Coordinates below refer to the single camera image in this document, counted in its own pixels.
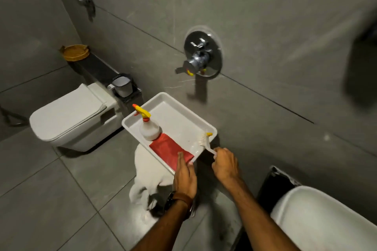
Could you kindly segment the red cloth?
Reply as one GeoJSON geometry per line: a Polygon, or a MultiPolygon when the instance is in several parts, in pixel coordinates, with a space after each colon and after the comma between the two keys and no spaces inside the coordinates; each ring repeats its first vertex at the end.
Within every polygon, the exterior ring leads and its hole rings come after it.
{"type": "Polygon", "coordinates": [[[173,171],[176,171],[178,154],[183,153],[186,163],[192,161],[194,155],[184,150],[167,134],[161,133],[159,137],[152,141],[149,145],[153,152],[155,152],[173,171]]]}

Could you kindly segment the white brush yellow tip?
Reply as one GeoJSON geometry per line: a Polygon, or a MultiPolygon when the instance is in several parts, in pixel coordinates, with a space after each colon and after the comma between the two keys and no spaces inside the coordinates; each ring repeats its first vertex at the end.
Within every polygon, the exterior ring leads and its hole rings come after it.
{"type": "Polygon", "coordinates": [[[203,134],[203,136],[201,137],[200,141],[199,141],[199,144],[200,146],[202,146],[206,151],[208,151],[209,153],[213,154],[214,156],[217,155],[216,151],[211,149],[210,147],[210,141],[209,141],[209,138],[210,136],[212,136],[213,134],[210,133],[210,132],[205,132],[203,134]]]}

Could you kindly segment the chrome shower mixer valve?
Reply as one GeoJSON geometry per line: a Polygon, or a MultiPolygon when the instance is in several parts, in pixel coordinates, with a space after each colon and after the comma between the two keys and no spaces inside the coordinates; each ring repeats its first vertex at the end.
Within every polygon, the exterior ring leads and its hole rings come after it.
{"type": "Polygon", "coordinates": [[[210,30],[194,29],[184,42],[186,60],[175,69],[176,74],[213,79],[223,65],[223,53],[217,36],[210,30]]]}

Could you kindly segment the black waste bin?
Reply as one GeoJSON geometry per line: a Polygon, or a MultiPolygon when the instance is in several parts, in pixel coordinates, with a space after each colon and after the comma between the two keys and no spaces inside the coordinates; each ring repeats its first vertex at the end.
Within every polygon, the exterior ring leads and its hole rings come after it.
{"type": "Polygon", "coordinates": [[[271,214],[280,198],[293,188],[299,186],[301,186],[301,183],[296,179],[276,166],[271,166],[258,191],[257,202],[268,214],[271,214]]]}

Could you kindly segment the yellow woven basket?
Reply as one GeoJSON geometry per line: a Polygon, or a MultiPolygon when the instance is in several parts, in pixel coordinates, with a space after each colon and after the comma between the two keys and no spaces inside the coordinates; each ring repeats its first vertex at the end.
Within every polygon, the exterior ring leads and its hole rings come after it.
{"type": "Polygon", "coordinates": [[[87,45],[70,45],[62,46],[59,52],[67,62],[76,62],[87,58],[90,49],[87,45]]]}

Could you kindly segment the person's right hand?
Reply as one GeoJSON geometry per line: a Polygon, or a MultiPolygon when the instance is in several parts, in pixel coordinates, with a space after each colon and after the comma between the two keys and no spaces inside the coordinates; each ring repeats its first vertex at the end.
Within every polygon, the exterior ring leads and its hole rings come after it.
{"type": "Polygon", "coordinates": [[[238,160],[234,162],[213,162],[212,169],[216,178],[224,186],[228,187],[240,178],[238,160]]]}

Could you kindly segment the white sink basin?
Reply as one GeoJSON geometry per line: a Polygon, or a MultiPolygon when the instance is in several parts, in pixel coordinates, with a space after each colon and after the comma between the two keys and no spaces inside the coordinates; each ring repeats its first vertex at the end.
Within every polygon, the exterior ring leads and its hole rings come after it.
{"type": "Polygon", "coordinates": [[[301,251],[377,251],[376,225],[312,187],[287,192],[271,218],[301,251]]]}

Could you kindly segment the white towel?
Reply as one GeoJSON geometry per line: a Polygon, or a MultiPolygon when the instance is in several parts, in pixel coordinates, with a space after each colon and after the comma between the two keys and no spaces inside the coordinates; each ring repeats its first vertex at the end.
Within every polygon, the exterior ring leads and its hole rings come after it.
{"type": "Polygon", "coordinates": [[[135,168],[130,201],[147,211],[163,207],[173,191],[174,176],[141,144],[135,150],[135,168]]]}

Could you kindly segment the black cup holder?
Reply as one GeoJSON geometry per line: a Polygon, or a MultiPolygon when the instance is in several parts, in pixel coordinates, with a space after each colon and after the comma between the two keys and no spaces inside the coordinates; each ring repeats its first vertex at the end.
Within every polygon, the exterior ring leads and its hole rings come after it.
{"type": "Polygon", "coordinates": [[[112,90],[113,94],[118,98],[120,99],[120,101],[124,102],[124,103],[135,103],[135,104],[138,104],[138,105],[142,105],[144,103],[144,100],[143,100],[143,96],[142,96],[142,91],[137,87],[136,83],[134,82],[134,79],[133,77],[128,74],[128,73],[119,73],[118,75],[125,75],[127,77],[130,77],[132,79],[132,87],[133,87],[133,93],[128,96],[128,97],[120,97],[115,90],[112,90]]]}

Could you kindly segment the person's left hand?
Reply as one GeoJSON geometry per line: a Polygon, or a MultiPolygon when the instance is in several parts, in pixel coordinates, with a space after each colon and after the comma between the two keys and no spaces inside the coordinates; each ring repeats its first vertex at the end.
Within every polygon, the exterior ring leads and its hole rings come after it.
{"type": "Polygon", "coordinates": [[[177,169],[174,176],[174,190],[176,192],[184,193],[192,199],[197,193],[197,176],[193,162],[186,163],[184,168],[181,168],[179,173],[177,169]]]}

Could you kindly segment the white spray bottle yellow trigger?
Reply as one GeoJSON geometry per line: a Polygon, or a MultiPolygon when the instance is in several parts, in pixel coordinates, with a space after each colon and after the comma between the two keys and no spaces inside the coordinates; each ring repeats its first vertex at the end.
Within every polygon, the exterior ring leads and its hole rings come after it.
{"type": "Polygon", "coordinates": [[[158,139],[162,133],[161,127],[156,121],[151,119],[151,113],[137,104],[133,104],[132,107],[135,110],[134,116],[142,117],[142,124],[139,127],[139,131],[144,139],[150,142],[158,139]]]}

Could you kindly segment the white cup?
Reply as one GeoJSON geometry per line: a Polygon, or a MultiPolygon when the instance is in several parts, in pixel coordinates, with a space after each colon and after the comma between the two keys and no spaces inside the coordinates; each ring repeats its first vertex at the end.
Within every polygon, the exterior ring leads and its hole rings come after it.
{"type": "Polygon", "coordinates": [[[132,79],[125,75],[118,75],[107,88],[110,91],[115,90],[120,97],[128,97],[133,93],[132,79]]]}

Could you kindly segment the white toilet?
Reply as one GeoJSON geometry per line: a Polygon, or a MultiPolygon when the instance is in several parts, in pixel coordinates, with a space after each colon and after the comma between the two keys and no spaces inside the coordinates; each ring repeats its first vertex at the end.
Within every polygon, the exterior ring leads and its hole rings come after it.
{"type": "Polygon", "coordinates": [[[77,89],[32,113],[29,123],[40,140],[86,152],[121,127],[116,99],[100,84],[77,89]]]}

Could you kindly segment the white plastic tray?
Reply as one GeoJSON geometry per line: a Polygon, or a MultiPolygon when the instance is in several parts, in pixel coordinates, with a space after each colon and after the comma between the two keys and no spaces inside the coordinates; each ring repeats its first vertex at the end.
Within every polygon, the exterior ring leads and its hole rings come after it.
{"type": "MultiPolygon", "coordinates": [[[[190,152],[194,158],[193,162],[204,151],[200,145],[205,132],[212,133],[209,141],[213,141],[217,135],[217,129],[206,122],[200,116],[192,112],[186,106],[178,102],[165,92],[160,92],[141,106],[151,113],[154,120],[162,129],[162,132],[172,138],[181,148],[190,152]]],[[[135,112],[125,117],[122,126],[164,166],[172,175],[175,171],[163,159],[161,159],[151,148],[151,141],[146,140],[140,133],[142,117],[135,116],[135,112]]]]}

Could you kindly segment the person's right forearm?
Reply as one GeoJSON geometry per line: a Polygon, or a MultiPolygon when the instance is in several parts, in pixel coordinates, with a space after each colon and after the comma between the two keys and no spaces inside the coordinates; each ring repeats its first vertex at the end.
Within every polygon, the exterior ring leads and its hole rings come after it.
{"type": "Polygon", "coordinates": [[[227,180],[253,251],[301,251],[259,205],[245,182],[239,177],[227,180]]]}

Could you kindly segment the person's left forearm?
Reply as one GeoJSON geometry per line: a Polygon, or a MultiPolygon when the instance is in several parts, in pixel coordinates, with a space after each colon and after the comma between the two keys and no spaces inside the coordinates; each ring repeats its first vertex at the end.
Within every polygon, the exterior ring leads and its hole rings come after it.
{"type": "Polygon", "coordinates": [[[176,201],[130,251],[172,251],[186,212],[186,204],[176,201]]]}

